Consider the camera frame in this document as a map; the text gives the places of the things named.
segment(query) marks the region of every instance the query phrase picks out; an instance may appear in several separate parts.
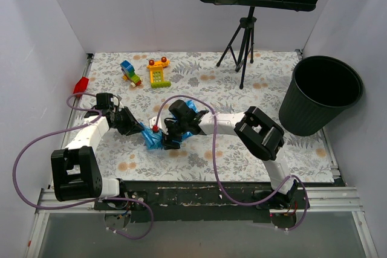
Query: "black metal base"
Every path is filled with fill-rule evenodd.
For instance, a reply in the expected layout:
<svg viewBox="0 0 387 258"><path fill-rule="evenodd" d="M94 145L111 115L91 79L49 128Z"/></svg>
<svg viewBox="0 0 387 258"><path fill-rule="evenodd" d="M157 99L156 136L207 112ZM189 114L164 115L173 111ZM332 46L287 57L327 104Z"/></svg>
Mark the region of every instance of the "black metal base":
<svg viewBox="0 0 387 258"><path fill-rule="evenodd" d="M215 182L169 182L169 181L124 181L129 197L143 198L154 211L155 221L255 221L270 223L268 209L235 207ZM271 192L269 182L223 182L230 196L241 202L262 199L259 192ZM342 178L334 183L306 183L308 187L343 187ZM298 209L305 208L304 191L297 189L294 200ZM106 202L96 202L95 210L112 210ZM144 207L132 203L131 222L149 222L149 213Z"/></svg>
<svg viewBox="0 0 387 258"><path fill-rule="evenodd" d="M216 66L220 66L226 53L229 50L231 51L231 55L234 59L235 65L236 65L235 71L239 72L240 69L242 68L242 78L241 78L241 84L239 86L240 89L243 89L244 74L246 71L246 63L247 63L247 58L249 57L249 53L251 53L250 63L254 62L254 58L253 58L253 54L254 54L254 24L256 22L256 18L253 17L254 9L255 9L255 7L250 7L249 15L246 18L241 18L239 20L238 28L236 29L229 44L227 45L226 49L224 50L219 62L216 64ZM235 57L234 50L232 49L232 43L234 42L236 36L238 35L239 31L242 28L244 29L244 33L243 33L243 38L242 38L241 49L239 51L239 56L238 56L238 60L237 60Z"/></svg>

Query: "red object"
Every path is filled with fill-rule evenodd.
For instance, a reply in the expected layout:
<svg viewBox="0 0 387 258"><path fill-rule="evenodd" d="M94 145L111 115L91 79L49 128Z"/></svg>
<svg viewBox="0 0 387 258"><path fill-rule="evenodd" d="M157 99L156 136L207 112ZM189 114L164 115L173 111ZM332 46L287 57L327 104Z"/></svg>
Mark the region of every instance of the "red object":
<svg viewBox="0 0 387 258"><path fill-rule="evenodd" d="M73 94L85 92L87 89L87 84L89 84L89 79L87 79L86 77L82 77L75 85Z"/></svg>

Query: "table surface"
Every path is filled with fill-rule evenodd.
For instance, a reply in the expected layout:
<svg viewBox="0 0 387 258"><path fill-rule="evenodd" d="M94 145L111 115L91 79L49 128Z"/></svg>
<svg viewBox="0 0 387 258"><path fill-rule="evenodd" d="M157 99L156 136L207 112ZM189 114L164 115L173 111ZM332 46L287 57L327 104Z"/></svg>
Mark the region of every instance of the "table surface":
<svg viewBox="0 0 387 258"><path fill-rule="evenodd" d="M171 64L164 69L169 88L151 88L149 59L166 56ZM148 125L161 103L176 94L191 95L208 102L219 113L243 112L257 106L279 123L278 111L291 73L298 62L295 52L255 52L248 64L244 89L230 54L217 68L221 53L97 53L89 72L87 92L110 92L122 98L138 121ZM120 63L128 60L143 84L132 88L122 79ZM95 99L83 96L80 106L90 108ZM163 118L169 114L163 111ZM77 113L75 125L83 123ZM306 182L333 182L324 135L318 132L298 137L285 131L284 155L291 172ZM115 129L105 134L96 157L103 177L145 181L214 181L211 153L212 136L192 136L180 150L147 150L141 134L121 136ZM269 181L262 162L235 136L216 138L216 162L223 181Z"/></svg>

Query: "glass panel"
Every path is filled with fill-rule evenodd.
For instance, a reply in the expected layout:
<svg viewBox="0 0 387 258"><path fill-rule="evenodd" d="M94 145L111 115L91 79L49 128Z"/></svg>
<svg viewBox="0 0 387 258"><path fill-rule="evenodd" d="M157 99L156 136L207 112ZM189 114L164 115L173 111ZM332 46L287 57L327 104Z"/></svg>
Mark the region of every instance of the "glass panel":
<svg viewBox="0 0 387 258"><path fill-rule="evenodd" d="M148 224L129 224L128 233ZM39 257L365 257L352 214L309 213L285 234L249 221L156 222L142 240L106 230L103 214L50 214Z"/></svg>

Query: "black trash can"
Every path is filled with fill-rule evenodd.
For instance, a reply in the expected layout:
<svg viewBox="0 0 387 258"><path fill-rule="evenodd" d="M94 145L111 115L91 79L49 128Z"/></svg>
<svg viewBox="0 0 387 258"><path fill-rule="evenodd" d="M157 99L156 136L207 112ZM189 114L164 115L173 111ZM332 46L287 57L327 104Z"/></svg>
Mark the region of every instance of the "black trash can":
<svg viewBox="0 0 387 258"><path fill-rule="evenodd" d="M291 133L309 136L355 105L362 94L362 79L346 63L332 57L307 57L294 68L279 121Z"/></svg>

